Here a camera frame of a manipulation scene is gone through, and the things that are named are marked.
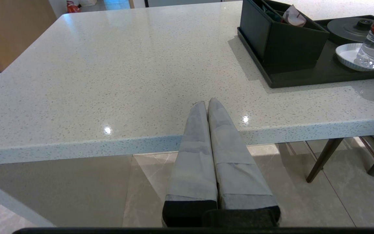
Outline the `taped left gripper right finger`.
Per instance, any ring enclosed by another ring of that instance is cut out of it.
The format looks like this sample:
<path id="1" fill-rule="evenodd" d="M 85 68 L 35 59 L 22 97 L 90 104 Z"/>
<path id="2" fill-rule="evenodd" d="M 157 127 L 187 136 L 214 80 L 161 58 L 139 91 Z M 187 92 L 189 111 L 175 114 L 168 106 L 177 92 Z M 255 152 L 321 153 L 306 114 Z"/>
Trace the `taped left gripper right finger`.
<path id="1" fill-rule="evenodd" d="M 278 226 L 279 204 L 229 113 L 217 98 L 210 99 L 207 113 L 219 208 L 238 212 L 241 221 L 264 212 Z"/>

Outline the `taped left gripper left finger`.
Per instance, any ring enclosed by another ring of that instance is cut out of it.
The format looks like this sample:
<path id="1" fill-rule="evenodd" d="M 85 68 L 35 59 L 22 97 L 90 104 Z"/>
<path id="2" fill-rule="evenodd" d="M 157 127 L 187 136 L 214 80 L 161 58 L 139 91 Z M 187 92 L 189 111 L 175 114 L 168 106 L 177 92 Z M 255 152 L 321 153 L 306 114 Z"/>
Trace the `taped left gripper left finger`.
<path id="1" fill-rule="evenodd" d="M 218 208 L 218 189 L 205 102 L 193 104 L 162 208 L 164 227 L 201 227 Z"/>

